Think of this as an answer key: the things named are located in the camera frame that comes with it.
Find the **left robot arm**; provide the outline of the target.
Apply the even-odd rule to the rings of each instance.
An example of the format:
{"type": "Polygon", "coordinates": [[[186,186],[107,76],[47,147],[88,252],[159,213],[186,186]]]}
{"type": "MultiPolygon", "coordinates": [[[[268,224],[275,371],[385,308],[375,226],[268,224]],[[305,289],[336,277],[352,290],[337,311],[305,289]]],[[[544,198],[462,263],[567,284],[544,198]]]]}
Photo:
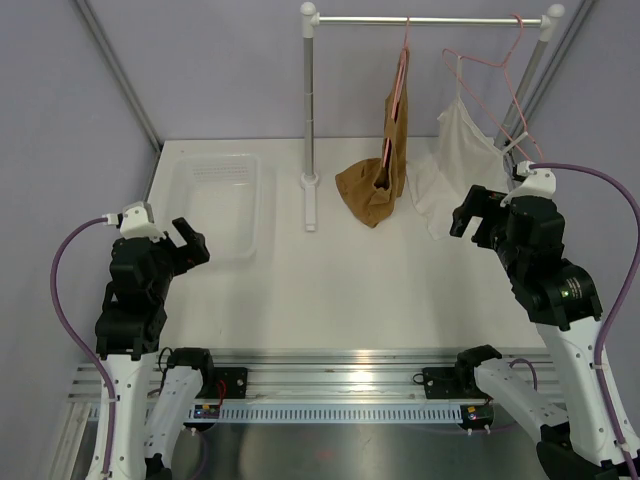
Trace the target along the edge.
{"type": "Polygon", "coordinates": [[[186,219],[172,224],[184,245],[143,236],[123,237],[112,248],[111,280],[95,327],[102,389],[91,479],[171,478],[187,411],[216,385],[207,350],[177,348],[158,400],[147,404],[170,283],[210,259],[204,236],[186,219]]]}

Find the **white metal clothes rack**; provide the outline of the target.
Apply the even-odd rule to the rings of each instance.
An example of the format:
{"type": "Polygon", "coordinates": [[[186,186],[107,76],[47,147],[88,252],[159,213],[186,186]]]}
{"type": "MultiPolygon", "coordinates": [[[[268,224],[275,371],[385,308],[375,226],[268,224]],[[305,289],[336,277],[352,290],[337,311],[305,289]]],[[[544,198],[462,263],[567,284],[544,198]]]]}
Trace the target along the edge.
{"type": "Polygon", "coordinates": [[[405,28],[411,26],[474,26],[474,27],[517,27],[519,30],[536,28],[539,37],[527,63],[525,71],[517,88],[509,86],[512,97],[511,105],[502,123],[498,125],[499,135],[496,144],[505,152],[516,147],[527,134],[513,135],[512,126],[516,120],[526,122],[526,116],[521,108],[534,75],[547,49],[547,45],[554,36],[560,20],[565,15],[565,7],[561,4],[549,6],[546,13],[538,18],[523,19],[518,15],[509,18],[456,18],[456,17],[393,17],[393,16],[326,16],[317,11],[311,2],[305,2],[300,7],[302,39],[303,39],[303,98],[304,98],[304,157],[301,174],[301,188],[303,191],[304,229],[314,233],[318,229],[318,201],[317,190],[319,174],[315,167],[315,124],[314,124],[314,37],[315,30],[321,25],[366,25],[366,26],[396,26],[405,28]]]}

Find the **brown tank top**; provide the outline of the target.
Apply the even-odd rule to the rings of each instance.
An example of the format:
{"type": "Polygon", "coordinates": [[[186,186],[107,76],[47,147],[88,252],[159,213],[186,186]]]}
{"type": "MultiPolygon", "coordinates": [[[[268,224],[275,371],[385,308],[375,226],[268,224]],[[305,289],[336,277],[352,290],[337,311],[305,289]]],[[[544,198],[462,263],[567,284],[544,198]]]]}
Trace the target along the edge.
{"type": "MultiPolygon", "coordinates": [[[[406,77],[408,75],[410,53],[407,55],[406,77]]],[[[390,112],[393,87],[385,100],[385,115],[390,112]]],[[[375,228],[394,211],[396,200],[402,196],[407,167],[408,138],[408,93],[407,79],[402,89],[396,126],[385,128],[381,157],[373,157],[356,162],[335,176],[338,192],[351,213],[364,225],[375,228]],[[385,131],[392,132],[391,181],[382,165],[385,131]]]]}

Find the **white camisole top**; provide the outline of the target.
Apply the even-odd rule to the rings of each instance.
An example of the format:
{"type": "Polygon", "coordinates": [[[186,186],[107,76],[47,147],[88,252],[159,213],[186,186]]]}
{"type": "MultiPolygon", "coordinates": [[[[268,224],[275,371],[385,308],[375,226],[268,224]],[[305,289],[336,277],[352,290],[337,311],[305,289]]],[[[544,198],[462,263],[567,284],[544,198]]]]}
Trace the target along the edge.
{"type": "Polygon", "coordinates": [[[471,186],[507,189],[505,149],[499,149],[475,124],[461,97],[463,58],[456,59],[455,95],[438,117],[438,147],[422,160],[407,163],[406,179],[417,213],[434,240],[449,235],[452,213],[471,186]]]}

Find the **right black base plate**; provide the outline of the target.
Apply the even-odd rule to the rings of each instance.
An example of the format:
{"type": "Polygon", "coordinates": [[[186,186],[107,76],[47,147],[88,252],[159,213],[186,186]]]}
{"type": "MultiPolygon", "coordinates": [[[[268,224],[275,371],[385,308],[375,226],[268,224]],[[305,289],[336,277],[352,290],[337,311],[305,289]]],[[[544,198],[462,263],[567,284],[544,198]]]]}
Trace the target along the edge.
{"type": "Polygon", "coordinates": [[[412,382],[421,386],[429,400],[478,400],[486,401],[488,396],[479,390],[466,389],[454,372],[453,367],[424,367],[412,376],[412,382]]]}

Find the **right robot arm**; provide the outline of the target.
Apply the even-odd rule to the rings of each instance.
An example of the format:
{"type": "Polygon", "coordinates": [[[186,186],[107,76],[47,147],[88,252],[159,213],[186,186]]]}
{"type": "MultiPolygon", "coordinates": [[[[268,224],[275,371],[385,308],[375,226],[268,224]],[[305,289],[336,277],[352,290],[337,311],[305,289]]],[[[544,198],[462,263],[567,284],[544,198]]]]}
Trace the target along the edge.
{"type": "Polygon", "coordinates": [[[551,403],[489,345],[458,355],[456,389],[497,401],[532,439],[550,479],[638,478],[639,437],[608,365],[600,300],[590,275],[563,256],[565,220],[556,204],[474,185],[453,212],[451,235],[462,236],[474,217],[481,222],[472,241],[498,256],[551,357],[564,405],[551,403]]]}

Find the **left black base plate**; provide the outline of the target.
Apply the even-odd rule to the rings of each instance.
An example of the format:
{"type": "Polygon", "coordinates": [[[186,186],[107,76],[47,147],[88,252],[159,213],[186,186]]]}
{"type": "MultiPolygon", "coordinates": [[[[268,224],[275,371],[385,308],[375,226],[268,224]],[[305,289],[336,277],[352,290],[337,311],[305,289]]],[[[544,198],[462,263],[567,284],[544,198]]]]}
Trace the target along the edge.
{"type": "Polygon", "coordinates": [[[245,367],[215,367],[213,394],[215,399],[223,395],[224,400],[246,398],[248,369],[245,367]]]}

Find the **aluminium mounting rail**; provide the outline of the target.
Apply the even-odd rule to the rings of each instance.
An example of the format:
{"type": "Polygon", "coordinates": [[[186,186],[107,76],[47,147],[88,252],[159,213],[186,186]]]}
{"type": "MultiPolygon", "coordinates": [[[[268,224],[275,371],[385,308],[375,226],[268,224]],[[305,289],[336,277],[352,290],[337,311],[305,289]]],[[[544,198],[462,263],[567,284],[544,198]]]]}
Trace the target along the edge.
{"type": "MultiPolygon", "coordinates": [[[[211,349],[216,367],[248,370],[246,401],[266,403],[420,403],[424,387],[413,376],[424,367],[453,365],[459,349],[211,349]]],[[[537,373],[538,391],[563,403],[553,363],[542,348],[502,350],[505,359],[525,358],[537,373]]],[[[99,403],[99,374],[78,365],[69,402],[99,403]]]]}

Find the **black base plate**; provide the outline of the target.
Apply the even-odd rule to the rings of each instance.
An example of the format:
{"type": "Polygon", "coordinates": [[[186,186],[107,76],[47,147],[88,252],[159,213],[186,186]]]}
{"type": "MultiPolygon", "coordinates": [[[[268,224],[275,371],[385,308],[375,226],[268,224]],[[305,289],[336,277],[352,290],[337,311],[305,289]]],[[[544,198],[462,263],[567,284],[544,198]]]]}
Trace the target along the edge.
{"type": "Polygon", "coordinates": [[[215,367],[213,394],[215,399],[223,395],[224,400],[246,398],[248,369],[245,367],[215,367]]]}
{"type": "Polygon", "coordinates": [[[453,367],[424,367],[412,376],[412,382],[421,386],[429,400],[478,400],[486,401],[488,396],[479,390],[466,389],[454,372],[453,367]]]}

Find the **clear plastic basket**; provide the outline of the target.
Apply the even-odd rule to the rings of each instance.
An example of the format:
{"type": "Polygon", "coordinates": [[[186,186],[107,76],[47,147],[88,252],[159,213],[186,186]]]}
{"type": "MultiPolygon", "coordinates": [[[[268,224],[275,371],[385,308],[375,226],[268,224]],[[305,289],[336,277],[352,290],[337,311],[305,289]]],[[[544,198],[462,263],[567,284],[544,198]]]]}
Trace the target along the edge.
{"type": "Polygon", "coordinates": [[[252,154],[180,158],[158,201],[160,223],[185,218],[204,235],[213,264],[240,262],[257,248],[261,161],[252,154]]]}

